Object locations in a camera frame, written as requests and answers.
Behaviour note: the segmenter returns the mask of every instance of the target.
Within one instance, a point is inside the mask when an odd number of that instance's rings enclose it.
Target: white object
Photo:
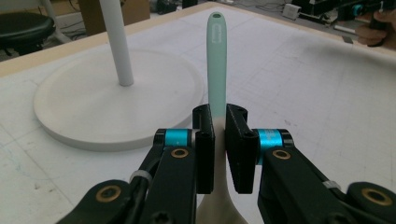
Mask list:
[[[131,60],[119,0],[100,0],[103,17],[121,86],[134,84]]]
[[[134,171],[134,172],[132,173],[131,177],[129,177],[129,182],[131,183],[132,180],[133,180],[136,176],[141,176],[141,177],[143,177],[143,178],[146,178],[147,181],[148,181],[148,185],[149,185],[149,186],[151,185],[151,182],[152,182],[152,175],[151,175],[149,172],[147,172],[147,171],[145,171],[145,170],[136,170],[136,171]]]
[[[208,101],[215,141],[214,188],[197,210],[197,224],[247,224],[233,205],[227,186],[225,119],[227,79],[227,26],[224,16],[213,12],[206,27]]]
[[[286,4],[285,8],[283,8],[282,16],[296,20],[297,17],[300,15],[301,7],[297,7],[292,4]]]
[[[202,77],[187,61],[131,51],[135,84],[122,87],[110,51],[76,59],[38,87],[35,114],[57,140],[94,151],[146,147],[159,128],[185,127],[203,98]]]
[[[343,31],[343,32],[350,33],[350,34],[354,35],[356,28],[358,28],[364,24],[367,24],[367,22],[366,21],[358,21],[358,20],[338,21],[334,25],[334,30]]]

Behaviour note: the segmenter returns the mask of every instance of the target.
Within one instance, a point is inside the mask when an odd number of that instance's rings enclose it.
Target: light green handle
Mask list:
[[[210,15],[206,31],[207,85],[212,118],[224,117],[226,106],[227,27],[219,12]]]

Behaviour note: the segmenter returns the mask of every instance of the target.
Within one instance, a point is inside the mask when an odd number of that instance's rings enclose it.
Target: blue ring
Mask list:
[[[352,15],[357,17],[361,14],[361,10],[363,9],[362,5],[355,5],[352,8]]]
[[[166,147],[186,147],[188,144],[189,132],[187,129],[166,129]]]
[[[260,155],[258,164],[262,165],[264,152],[271,147],[283,147],[282,135],[278,129],[258,129],[260,137]]]

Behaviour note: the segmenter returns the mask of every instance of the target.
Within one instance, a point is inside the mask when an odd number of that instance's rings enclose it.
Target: cardboard box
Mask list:
[[[106,31],[99,0],[78,0],[87,35]],[[149,19],[149,0],[120,0],[124,25]]]
[[[50,0],[50,2],[52,4],[55,15],[57,16],[76,13],[79,9],[77,0],[72,0],[70,2],[68,0]]]

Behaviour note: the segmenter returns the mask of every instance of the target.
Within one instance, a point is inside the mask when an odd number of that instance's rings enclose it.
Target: black device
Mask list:
[[[338,0],[292,0],[291,3],[301,7],[301,12],[304,14],[318,16],[333,10]]]
[[[158,14],[163,15],[167,14],[170,12],[174,12],[177,10],[177,7],[179,6],[178,0],[157,0],[157,4],[155,6],[155,11],[158,12]],[[193,7],[198,4],[198,0],[182,0],[181,1],[181,7],[182,8],[187,8],[187,7]]]
[[[340,0],[338,6],[338,20],[351,21],[368,12],[392,10],[394,8],[396,8],[396,0]],[[387,24],[371,18],[369,27],[376,30],[385,30]],[[383,44],[384,40],[369,47],[379,47]]]
[[[238,105],[227,105],[226,112],[225,145],[235,190],[251,193],[255,167],[262,166],[258,206],[265,224],[396,223],[395,193],[359,182],[344,194],[294,146],[287,130],[250,129],[248,111]],[[210,194],[214,183],[208,105],[193,109],[192,128],[159,129],[130,183],[94,186],[58,223],[195,223],[196,194]]]

